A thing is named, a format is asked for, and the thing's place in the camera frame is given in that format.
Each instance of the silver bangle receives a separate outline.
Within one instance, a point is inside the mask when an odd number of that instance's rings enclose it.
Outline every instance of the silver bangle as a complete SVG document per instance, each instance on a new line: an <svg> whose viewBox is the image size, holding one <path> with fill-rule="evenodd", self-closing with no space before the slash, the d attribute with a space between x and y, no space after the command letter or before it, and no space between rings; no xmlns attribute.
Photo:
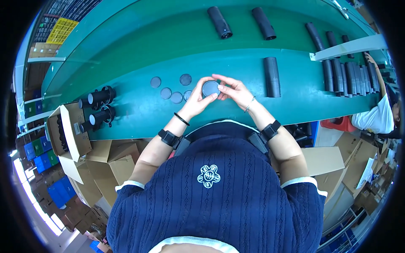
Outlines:
<svg viewBox="0 0 405 253"><path fill-rule="evenodd" d="M256 99L256 96L253 96L252 101L250 101L250 103L248 104L248 106L246 107L245 112L247 112L249 110L250 104Z"/></svg>

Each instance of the white t-shirt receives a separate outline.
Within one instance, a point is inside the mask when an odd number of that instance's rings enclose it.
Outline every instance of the white t-shirt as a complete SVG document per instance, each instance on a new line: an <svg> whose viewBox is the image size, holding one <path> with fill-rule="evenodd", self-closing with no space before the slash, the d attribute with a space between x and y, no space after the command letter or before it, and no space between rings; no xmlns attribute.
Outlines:
<svg viewBox="0 0 405 253"><path fill-rule="evenodd" d="M370 130L375 134L392 132L394 130L394 117L387 94L370 111L354 114L352 125L360 130Z"/></svg>

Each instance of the worker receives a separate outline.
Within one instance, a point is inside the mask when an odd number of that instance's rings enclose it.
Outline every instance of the worker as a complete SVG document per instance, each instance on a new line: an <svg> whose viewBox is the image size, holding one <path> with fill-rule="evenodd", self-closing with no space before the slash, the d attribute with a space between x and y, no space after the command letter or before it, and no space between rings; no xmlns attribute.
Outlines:
<svg viewBox="0 0 405 253"><path fill-rule="evenodd" d="M203 98L203 83L217 79L219 96ZM177 145L194 116L227 98L252 117L258 131L235 121L216 122ZM227 108L217 102L216 110ZM258 132L278 163L280 177L267 151L247 138ZM168 159L173 146L185 140L189 145ZM315 252L327 196L309 177L290 133L241 81L218 74L199 80L116 191L107 225L112 250L151 253Z"/></svg>
<svg viewBox="0 0 405 253"><path fill-rule="evenodd" d="M375 134L389 134L394 131L395 125L400 122L401 100L398 100L392 106L390 105L378 65L368 53L365 53L365 55L373 63L372 65L377 72L382 99L370 111L354 114L352 116L352 125L360 130L368 130Z"/></svg>

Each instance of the yellow plastic crate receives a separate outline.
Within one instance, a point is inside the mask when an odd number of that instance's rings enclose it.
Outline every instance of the yellow plastic crate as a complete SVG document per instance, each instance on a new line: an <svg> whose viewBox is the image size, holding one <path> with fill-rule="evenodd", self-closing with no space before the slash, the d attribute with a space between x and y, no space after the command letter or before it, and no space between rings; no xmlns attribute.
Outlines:
<svg viewBox="0 0 405 253"><path fill-rule="evenodd" d="M47 39L47 43L62 45L77 24L77 21L59 18Z"/></svg>

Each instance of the embroidered flower logo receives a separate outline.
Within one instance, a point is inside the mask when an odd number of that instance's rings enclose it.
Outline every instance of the embroidered flower logo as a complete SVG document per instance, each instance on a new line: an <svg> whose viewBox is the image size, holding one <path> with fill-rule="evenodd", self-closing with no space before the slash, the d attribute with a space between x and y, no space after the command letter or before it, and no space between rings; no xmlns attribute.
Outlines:
<svg viewBox="0 0 405 253"><path fill-rule="evenodd" d="M201 175L197 177L199 183L203 183L205 188L211 188L213 183L218 183L221 180L221 176L217 173L218 167L211 165L208 167L204 165L201 167Z"/></svg>

